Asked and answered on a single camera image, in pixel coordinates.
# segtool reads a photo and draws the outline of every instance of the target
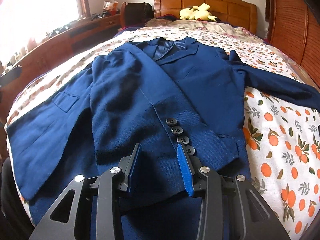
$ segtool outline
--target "wooden wardrobe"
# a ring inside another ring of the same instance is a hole
[[[270,0],[268,40],[320,86],[320,25],[304,0]]]

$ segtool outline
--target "sheer white curtain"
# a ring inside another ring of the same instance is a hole
[[[26,46],[58,27],[78,19],[76,0],[4,0],[0,5],[0,60],[8,62]]]

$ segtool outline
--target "bed sheet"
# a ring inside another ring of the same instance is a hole
[[[124,32],[73,57],[32,82],[14,102],[5,128],[49,98],[96,56],[108,54],[128,41],[158,37],[181,40],[186,36],[209,46],[221,47],[228,54],[234,49],[243,62],[254,68],[301,82],[281,52],[266,46],[244,28],[232,28],[222,23],[153,20],[147,27]],[[299,239],[320,206],[319,114],[315,109],[296,106],[247,87],[244,116],[243,131],[252,176],[249,179],[271,206],[290,238]],[[7,146],[12,158],[8,140]],[[28,202],[19,195],[30,216]]]

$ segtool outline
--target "black pants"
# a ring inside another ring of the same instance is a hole
[[[0,235],[5,235],[6,238],[4,239],[9,240],[27,240],[34,230],[34,227],[20,201],[9,158],[4,161],[2,166],[0,183],[1,209],[6,217],[5,219],[4,216],[0,214]]]

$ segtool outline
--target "blue suit jacket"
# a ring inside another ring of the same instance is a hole
[[[7,129],[17,185],[34,222],[74,176],[102,174],[139,142],[139,183],[132,198],[121,202],[125,235],[157,239],[156,231],[166,227],[166,239],[195,239],[200,202],[181,193],[176,136],[165,120],[178,120],[203,165],[223,175],[250,176],[242,132],[245,85],[320,110],[313,87],[254,69],[235,51],[228,56],[189,37],[126,43],[96,57]],[[138,213],[132,210],[137,207]],[[179,223],[159,225],[159,216]],[[143,229],[145,222],[149,229]]]

